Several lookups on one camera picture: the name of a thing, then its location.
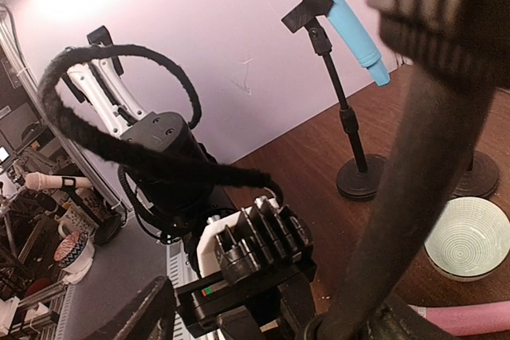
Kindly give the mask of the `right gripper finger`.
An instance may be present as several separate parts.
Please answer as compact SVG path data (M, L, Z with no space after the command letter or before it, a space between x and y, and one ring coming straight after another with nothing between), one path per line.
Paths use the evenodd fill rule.
M174 337L176 298L167 276L155 277L113 319L86 339L149 339L158 329L157 339Z

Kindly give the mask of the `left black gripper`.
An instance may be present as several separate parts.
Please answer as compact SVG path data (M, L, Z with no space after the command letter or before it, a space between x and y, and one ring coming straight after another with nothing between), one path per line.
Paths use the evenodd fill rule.
M283 326L283 338L294 338L316 316L315 274L315 264L294 264L230 286L216 272L176 289L176 313L194 338L214 330L229 338L261 338L260 328L272 321Z

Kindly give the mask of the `black microphone stand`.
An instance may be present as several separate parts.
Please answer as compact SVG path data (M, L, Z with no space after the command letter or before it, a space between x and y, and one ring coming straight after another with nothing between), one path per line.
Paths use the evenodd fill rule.
M482 197L493 195L500 180L500 169L488 154L475 150L467 170L460 178L454 197Z
M402 120L370 220L318 339L445 339L392 292L466 169L509 85L509 0L367 0L379 36L412 61Z
M318 21L329 15L333 0L302 0L281 21L291 33L305 29L313 50L321 57L339 101L339 119L351 145L353 159L340 167L335 183L339 194L349 201L371 201L379 189L386 157L368 154L359 135L359 122L355 110L347 101L339 74L332 59L332 43Z

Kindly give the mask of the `pink toy microphone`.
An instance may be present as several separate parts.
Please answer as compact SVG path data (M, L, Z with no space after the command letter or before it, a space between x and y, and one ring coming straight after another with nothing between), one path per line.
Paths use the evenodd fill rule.
M424 319L455 336L491 334L509 330L509 301L455 307L409 305Z

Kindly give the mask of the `blue toy microphone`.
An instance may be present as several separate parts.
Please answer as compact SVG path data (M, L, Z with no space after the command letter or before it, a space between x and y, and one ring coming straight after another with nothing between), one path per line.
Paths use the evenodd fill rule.
M361 67L365 68L378 86L388 85L390 75L382 54L361 21L345 0L332 0L327 19L343 42L351 50Z

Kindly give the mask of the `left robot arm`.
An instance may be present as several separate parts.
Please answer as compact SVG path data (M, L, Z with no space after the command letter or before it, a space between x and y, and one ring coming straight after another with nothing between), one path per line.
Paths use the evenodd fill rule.
M173 75L191 119L143 111L121 82L121 57L147 59ZM141 225L164 241L194 242L197 281L174 287L157 277L94 339L172 339L177 325L194 338L314 338L312 234L269 174L221 165L195 140L201 104L180 66L149 48L114 44L102 26L87 46L51 61L38 95L64 137L116 163L121 182L147 195L150 209L129 197Z

